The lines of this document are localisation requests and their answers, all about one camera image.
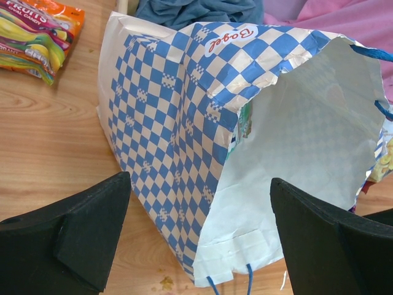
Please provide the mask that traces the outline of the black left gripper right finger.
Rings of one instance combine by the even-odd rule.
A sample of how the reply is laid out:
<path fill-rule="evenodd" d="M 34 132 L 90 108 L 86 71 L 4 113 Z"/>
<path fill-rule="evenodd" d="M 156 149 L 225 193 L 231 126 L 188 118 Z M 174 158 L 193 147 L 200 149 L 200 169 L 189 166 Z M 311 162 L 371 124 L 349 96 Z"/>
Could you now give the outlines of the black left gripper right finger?
<path fill-rule="evenodd" d="M 270 199 L 294 294 L 392 294 L 392 210 L 358 216 L 281 178 Z"/>

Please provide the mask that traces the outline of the colourful orange candy bag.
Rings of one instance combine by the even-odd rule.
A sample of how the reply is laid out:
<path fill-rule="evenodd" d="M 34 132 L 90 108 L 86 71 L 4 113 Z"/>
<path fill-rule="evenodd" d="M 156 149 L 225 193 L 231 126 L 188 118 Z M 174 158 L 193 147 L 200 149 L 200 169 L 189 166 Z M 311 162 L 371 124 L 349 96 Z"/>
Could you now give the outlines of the colourful orange candy bag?
<path fill-rule="evenodd" d="M 56 1 L 1 1 L 1 68 L 52 85 L 84 20 L 84 10 Z"/>

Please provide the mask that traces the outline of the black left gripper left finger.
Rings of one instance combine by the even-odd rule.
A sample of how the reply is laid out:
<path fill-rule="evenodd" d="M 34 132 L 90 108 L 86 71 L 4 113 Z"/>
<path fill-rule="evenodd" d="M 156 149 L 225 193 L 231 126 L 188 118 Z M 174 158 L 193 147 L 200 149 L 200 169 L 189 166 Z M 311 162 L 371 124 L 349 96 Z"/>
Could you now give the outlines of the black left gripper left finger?
<path fill-rule="evenodd" d="M 130 174 L 120 172 L 1 221 L 1 294 L 102 293 L 130 194 Z"/>

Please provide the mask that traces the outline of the blue checkered paper bag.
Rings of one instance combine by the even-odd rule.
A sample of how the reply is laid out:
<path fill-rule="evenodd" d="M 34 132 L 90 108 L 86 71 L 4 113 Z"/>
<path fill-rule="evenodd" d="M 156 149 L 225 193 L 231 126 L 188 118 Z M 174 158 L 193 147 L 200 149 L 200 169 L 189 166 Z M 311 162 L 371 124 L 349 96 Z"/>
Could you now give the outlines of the blue checkered paper bag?
<path fill-rule="evenodd" d="M 283 257 L 270 184 L 353 210 L 392 118 L 380 63 L 342 34 L 118 12 L 98 70 L 101 126 L 132 190 L 200 288 Z M 227 156 L 241 108 L 249 136 Z"/>

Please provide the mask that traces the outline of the teal Fox's candy bag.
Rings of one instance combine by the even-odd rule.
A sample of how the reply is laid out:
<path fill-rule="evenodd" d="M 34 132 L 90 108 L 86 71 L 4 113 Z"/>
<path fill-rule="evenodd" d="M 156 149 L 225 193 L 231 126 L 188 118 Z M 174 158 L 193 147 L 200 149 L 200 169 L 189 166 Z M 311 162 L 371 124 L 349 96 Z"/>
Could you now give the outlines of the teal Fox's candy bag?
<path fill-rule="evenodd" d="M 238 122 L 235 126 L 234 132 L 232 134 L 232 140 L 228 147 L 229 154 L 242 142 L 243 139 L 247 138 L 251 132 L 252 128 L 252 102 L 246 103 L 240 110 L 238 116 Z"/>

